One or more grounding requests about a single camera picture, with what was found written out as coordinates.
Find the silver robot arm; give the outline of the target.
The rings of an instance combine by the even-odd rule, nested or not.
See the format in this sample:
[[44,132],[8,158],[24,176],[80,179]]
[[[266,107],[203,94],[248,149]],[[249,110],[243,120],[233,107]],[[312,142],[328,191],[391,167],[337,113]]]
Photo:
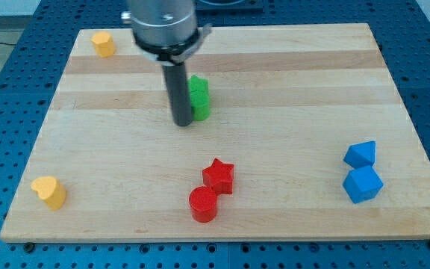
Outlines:
[[127,0],[123,23],[141,54],[164,66],[184,63],[202,46],[212,25],[198,26],[193,0]]

